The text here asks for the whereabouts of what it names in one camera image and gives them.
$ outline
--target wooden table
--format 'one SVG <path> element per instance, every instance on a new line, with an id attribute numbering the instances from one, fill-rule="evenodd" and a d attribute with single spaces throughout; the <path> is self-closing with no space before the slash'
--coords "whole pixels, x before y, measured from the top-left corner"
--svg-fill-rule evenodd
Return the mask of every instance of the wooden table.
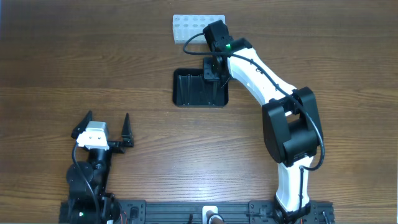
<path id="1" fill-rule="evenodd" d="M 201 67 L 174 44 L 174 14 L 224 14 L 278 76 L 315 92 L 326 159 L 312 199 L 333 202 L 337 222 L 396 222 L 398 1 L 384 0 L 3 0 L 0 221 L 58 221 L 70 133 L 88 110 L 113 139 L 131 115 L 136 146 L 109 178 L 117 198 L 272 199 L 277 166 L 244 86 L 230 83 L 224 108 L 172 103 L 173 71 Z"/>

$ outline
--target white perforated tray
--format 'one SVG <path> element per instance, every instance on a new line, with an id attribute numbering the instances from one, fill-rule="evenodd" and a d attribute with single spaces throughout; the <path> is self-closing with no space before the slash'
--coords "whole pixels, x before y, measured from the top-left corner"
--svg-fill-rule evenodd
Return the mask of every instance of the white perforated tray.
<path id="1" fill-rule="evenodd" d="M 189 38 L 203 31 L 208 24 L 222 20 L 224 15 L 174 15 L 173 34 L 175 44 L 184 44 Z M 193 44 L 205 44 L 205 36 L 200 36 L 191 41 Z"/>

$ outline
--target cable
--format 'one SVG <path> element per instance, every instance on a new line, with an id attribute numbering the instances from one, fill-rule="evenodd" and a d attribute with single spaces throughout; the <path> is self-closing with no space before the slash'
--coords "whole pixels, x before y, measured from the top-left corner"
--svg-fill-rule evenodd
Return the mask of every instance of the cable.
<path id="1" fill-rule="evenodd" d="M 319 142 L 319 145 L 320 145 L 320 147 L 321 147 L 321 156 L 320 156 L 319 161 L 318 161 L 318 164 L 317 164 L 316 166 L 314 166 L 314 167 L 300 166 L 300 167 L 303 168 L 303 169 L 305 169 L 305 170 L 309 170 L 309 171 L 315 171 L 315 170 L 319 169 L 319 168 L 322 166 L 323 160 L 324 160 L 324 158 L 325 158 L 325 145 L 323 144 L 323 139 L 322 139 L 322 136 L 321 136 L 321 134 L 320 134 L 320 132 L 319 132 L 319 129 L 317 128 L 315 122 L 314 122 L 313 119 L 310 117 L 310 115 L 305 111 L 304 107 L 303 107 L 293 96 L 291 96 L 290 94 L 286 93 L 283 89 L 281 89 L 281 87 L 279 87 L 279 84 L 277 84 L 277 83 L 269 76 L 269 74 L 268 74 L 260 65 L 258 65 L 258 64 L 257 64 L 254 60 L 252 60 L 252 59 L 248 59 L 248 58 L 246 58 L 246 57 L 243 57 L 243 56 L 240 56 L 240 55 L 237 55 L 237 54 L 226 53 L 226 52 L 190 52 L 190 51 L 187 51 L 187 50 L 186 50 L 187 45 L 188 45 L 194 38 L 196 38 L 196 37 L 198 37 L 198 36 L 200 36 L 200 35 L 204 35 L 204 33 L 196 34 L 196 35 L 194 35 L 193 37 L 189 38 L 189 39 L 186 41 L 186 43 L 184 44 L 184 46 L 183 46 L 183 48 L 182 48 L 183 51 L 184 51 L 186 54 L 190 54 L 190 55 L 219 55 L 219 56 L 227 56 L 227 57 L 236 57 L 236 58 L 240 58 L 240 59 L 242 59 L 242 60 L 245 60 L 245 61 L 249 62 L 250 64 L 253 64 L 254 66 L 257 67 L 258 70 L 260 70 L 260 72 L 261 72 L 262 74 L 264 74 L 264 75 L 267 77 L 267 79 L 273 84 L 273 86 L 276 88 L 276 90 L 280 91 L 283 95 L 285 95 L 291 102 L 293 102 L 293 103 L 296 105 L 296 107 L 301 111 L 301 113 L 304 114 L 305 118 L 307 118 L 307 119 L 310 121 L 311 125 L 312 125 L 313 128 L 314 128 L 315 134 L 317 135 L 318 142 Z"/>
<path id="2" fill-rule="evenodd" d="M 91 188 L 90 183 L 87 181 L 87 178 L 86 178 L 86 176 L 83 173 L 83 170 L 80 168 L 79 164 L 76 161 L 76 149 L 77 149 L 77 147 L 78 147 L 78 143 L 76 142 L 75 147 L 73 147 L 73 150 L 72 150 L 72 160 L 73 160 L 74 165 L 77 167 L 77 171 L 78 171 L 80 177 L 84 180 L 85 184 L 87 185 L 88 189 L 90 190 L 90 194 L 93 197 L 94 204 L 95 204 L 96 223 L 99 223 L 100 220 L 101 220 L 100 219 L 100 204 L 98 203 L 98 200 L 95 197 L 94 191 Z"/>

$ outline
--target wood grain surface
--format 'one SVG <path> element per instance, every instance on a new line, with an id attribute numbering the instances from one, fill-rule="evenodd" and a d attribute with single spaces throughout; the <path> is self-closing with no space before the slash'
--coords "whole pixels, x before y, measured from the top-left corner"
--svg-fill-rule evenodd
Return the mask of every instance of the wood grain surface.
<path id="1" fill-rule="evenodd" d="M 396 222 L 398 1 L 3 0 L 1 9 L 0 222 L 58 221 L 70 133 L 88 110 L 113 139 L 131 116 L 136 146 L 113 157 L 109 178 L 117 198 L 272 200 L 277 166 L 244 86 L 230 83 L 224 108 L 172 103 L 173 71 L 201 67 L 174 44 L 174 14 L 224 14 L 278 76 L 315 92 L 326 158 L 310 174 L 312 199 L 333 202 L 338 223 Z"/>

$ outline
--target black mounting base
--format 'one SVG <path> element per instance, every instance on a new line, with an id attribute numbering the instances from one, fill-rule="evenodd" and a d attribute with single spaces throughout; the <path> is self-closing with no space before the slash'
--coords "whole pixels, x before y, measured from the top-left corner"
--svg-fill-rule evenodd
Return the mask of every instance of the black mounting base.
<path id="1" fill-rule="evenodd" d="M 250 202 L 146 202 L 145 200 L 120 200 L 123 222 L 128 224 L 202 224 L 202 208 L 218 207 L 218 213 L 227 224 L 277 223 L 273 217 L 273 201 Z M 335 223 L 332 203 L 311 201 L 311 211 L 301 220 L 305 224 Z"/>
<path id="2" fill-rule="evenodd" d="M 179 68 L 174 71 L 173 102 L 176 106 L 222 107 L 228 103 L 228 82 L 209 82 L 203 69 Z"/>

